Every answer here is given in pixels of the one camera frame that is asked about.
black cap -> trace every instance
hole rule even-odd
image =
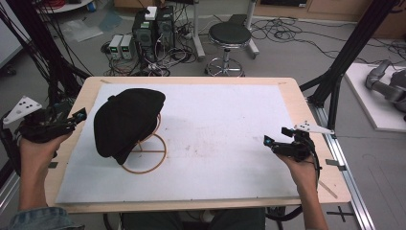
[[[109,97],[94,120],[99,155],[113,156],[122,165],[137,143],[156,128],[164,101],[163,93],[144,88],[126,89]]]

wooden table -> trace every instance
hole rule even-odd
[[[316,124],[310,109],[298,84],[290,78],[121,78],[121,77],[93,77],[86,80],[72,112],[85,107],[90,111],[98,96],[100,87],[106,83],[148,83],[148,84],[260,84],[277,85],[280,88],[290,119],[293,124],[308,120]],[[55,204],[59,187],[62,183],[67,163],[73,148],[82,131],[83,123],[77,126],[72,136],[60,146],[58,162],[55,169],[50,169],[45,183],[47,202],[50,206],[65,208],[70,213],[98,213],[98,212],[130,212],[153,210],[192,210],[237,207],[266,207],[299,204],[298,197],[289,198],[255,198],[255,199],[221,199],[221,200],[188,200],[188,201],[156,201],[156,202],[117,202],[117,203],[81,203]],[[321,203],[346,203],[350,201],[350,192],[342,174],[337,167],[326,165],[326,159],[333,159],[322,134],[312,133],[311,138],[316,145],[321,166],[319,181],[319,198]]]

paper sheet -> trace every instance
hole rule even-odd
[[[107,98],[137,87],[167,97],[157,134],[168,155],[145,174],[129,173],[113,158],[99,156],[93,134],[95,113]],[[105,84],[72,152],[56,203],[297,196],[287,167],[262,143],[264,134],[290,143],[282,127],[293,125],[274,85]]]

human hand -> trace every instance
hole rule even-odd
[[[277,156],[289,168],[293,181],[298,187],[299,195],[305,191],[316,191],[316,170],[312,156],[302,162],[296,162],[292,157],[284,155],[277,154]]]
[[[22,138],[20,141],[21,174],[46,175],[54,152],[59,149],[60,143],[68,139],[71,134],[62,135],[41,144]]]

person's arm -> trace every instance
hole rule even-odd
[[[21,178],[18,206],[20,211],[48,206],[44,189],[48,166],[60,143],[69,136],[59,136],[44,144],[33,143],[24,138],[21,139]]]
[[[21,139],[19,212],[10,220],[8,229],[84,229],[83,225],[74,224],[62,208],[48,207],[45,198],[48,166],[60,143],[69,136],[63,135],[44,144]]]
[[[278,155],[287,165],[296,183],[304,211],[304,226],[306,229],[328,229],[316,189],[316,171],[312,157],[303,162]]]

